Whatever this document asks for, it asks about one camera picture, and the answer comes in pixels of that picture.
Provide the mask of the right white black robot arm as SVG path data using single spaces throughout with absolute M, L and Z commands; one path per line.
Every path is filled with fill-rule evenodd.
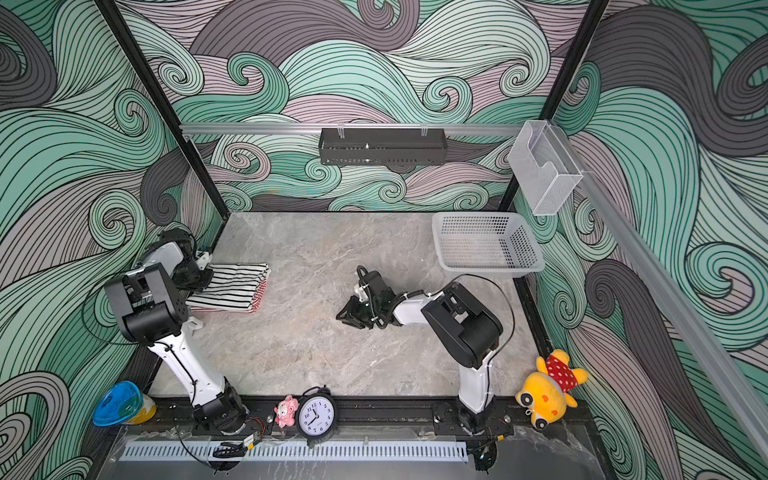
M 491 405 L 490 367 L 501 350 L 501 321 L 461 283 L 460 274 L 440 290 L 397 294 L 377 271 L 359 265 L 357 284 L 336 319 L 356 329 L 386 329 L 427 325 L 459 366 L 458 402 L 463 411 L 479 417 Z

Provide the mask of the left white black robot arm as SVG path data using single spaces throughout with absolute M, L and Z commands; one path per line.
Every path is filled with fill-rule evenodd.
M 159 234 L 136 266 L 107 281 L 104 293 L 123 338 L 157 355 L 184 386 L 195 420 L 235 435 L 245 427 L 247 408 L 195 343 L 184 296 L 202 291 L 212 276 L 194 236 L 173 228 Z

